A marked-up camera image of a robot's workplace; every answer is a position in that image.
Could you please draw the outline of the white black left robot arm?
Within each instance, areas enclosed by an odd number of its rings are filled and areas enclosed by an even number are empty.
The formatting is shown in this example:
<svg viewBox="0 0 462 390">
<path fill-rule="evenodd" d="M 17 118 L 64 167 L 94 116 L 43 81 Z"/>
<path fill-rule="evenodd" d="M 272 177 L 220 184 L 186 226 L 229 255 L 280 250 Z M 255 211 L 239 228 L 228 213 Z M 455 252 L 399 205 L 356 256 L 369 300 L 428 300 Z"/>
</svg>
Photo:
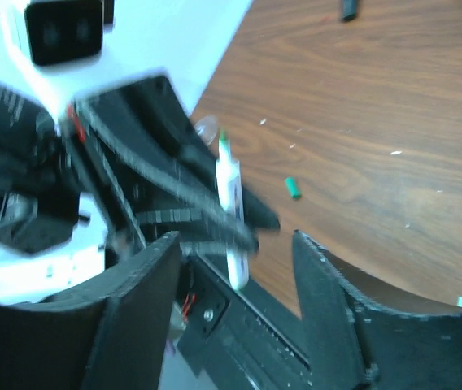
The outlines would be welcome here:
<svg viewBox="0 0 462 390">
<path fill-rule="evenodd" d="M 0 245 L 36 255 L 64 244 L 89 194 L 107 225 L 107 265 L 177 232 L 181 251 L 255 254 L 277 214 L 245 190 L 244 214 L 219 202 L 216 157 L 164 75 L 70 102 L 58 119 L 0 84 Z"/>
</svg>

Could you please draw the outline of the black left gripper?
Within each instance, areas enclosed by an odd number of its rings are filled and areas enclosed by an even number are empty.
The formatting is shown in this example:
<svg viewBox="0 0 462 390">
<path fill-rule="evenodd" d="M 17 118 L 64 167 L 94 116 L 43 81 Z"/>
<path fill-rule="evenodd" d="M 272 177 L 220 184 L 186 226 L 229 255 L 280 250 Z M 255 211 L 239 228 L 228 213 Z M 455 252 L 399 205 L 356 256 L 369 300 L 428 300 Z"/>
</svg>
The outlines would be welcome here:
<svg viewBox="0 0 462 390">
<path fill-rule="evenodd" d="M 0 85 L 0 245 L 36 255 L 68 242 L 89 194 L 118 258 L 166 232 L 185 253 L 254 253 L 277 214 L 242 187 L 222 137 L 213 155 L 164 75 L 71 102 L 53 119 Z"/>
</svg>

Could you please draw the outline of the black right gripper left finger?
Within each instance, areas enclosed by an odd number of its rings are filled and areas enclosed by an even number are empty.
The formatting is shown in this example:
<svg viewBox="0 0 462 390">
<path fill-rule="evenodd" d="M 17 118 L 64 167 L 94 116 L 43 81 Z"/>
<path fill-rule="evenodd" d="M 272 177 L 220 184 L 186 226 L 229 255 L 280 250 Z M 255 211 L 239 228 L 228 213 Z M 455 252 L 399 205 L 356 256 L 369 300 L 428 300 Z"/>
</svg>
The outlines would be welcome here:
<svg viewBox="0 0 462 390">
<path fill-rule="evenodd" d="M 181 264 L 175 232 L 40 303 L 0 305 L 0 389 L 155 389 Z"/>
</svg>

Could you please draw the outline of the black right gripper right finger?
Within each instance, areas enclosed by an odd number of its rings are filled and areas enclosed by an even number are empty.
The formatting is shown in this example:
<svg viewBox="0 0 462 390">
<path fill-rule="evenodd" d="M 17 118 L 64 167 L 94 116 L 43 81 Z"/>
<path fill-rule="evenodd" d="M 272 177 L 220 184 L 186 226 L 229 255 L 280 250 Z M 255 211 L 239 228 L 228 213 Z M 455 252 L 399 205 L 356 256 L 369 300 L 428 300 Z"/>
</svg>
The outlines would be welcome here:
<svg viewBox="0 0 462 390">
<path fill-rule="evenodd" d="M 462 309 L 403 291 L 304 232 L 292 258 L 319 389 L 462 389 Z"/>
</svg>

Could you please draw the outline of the black blue highlighter pen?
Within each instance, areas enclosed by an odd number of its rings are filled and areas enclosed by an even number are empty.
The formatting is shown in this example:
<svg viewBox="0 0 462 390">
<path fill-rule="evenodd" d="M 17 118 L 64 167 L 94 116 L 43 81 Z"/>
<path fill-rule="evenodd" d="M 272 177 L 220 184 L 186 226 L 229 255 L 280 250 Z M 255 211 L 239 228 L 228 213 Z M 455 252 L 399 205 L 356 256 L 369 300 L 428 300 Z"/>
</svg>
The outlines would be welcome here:
<svg viewBox="0 0 462 390">
<path fill-rule="evenodd" d="M 341 21 L 346 23 L 357 18 L 360 6 L 359 0 L 341 0 Z"/>
</svg>

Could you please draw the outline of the white pen green tip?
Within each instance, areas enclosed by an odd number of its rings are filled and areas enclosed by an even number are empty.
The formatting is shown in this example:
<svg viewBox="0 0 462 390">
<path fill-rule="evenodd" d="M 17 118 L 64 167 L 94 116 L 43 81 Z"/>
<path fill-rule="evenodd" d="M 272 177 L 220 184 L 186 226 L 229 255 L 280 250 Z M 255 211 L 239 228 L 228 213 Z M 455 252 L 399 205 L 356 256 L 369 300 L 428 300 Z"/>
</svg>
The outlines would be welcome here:
<svg viewBox="0 0 462 390">
<path fill-rule="evenodd" d="M 216 184 L 220 205 L 228 214 L 243 221 L 240 162 L 233 157 L 228 135 L 223 128 L 220 130 L 218 151 Z M 236 249 L 229 249 L 226 257 L 230 285 L 234 290 L 240 290 L 246 286 L 250 278 L 248 255 Z"/>
</svg>

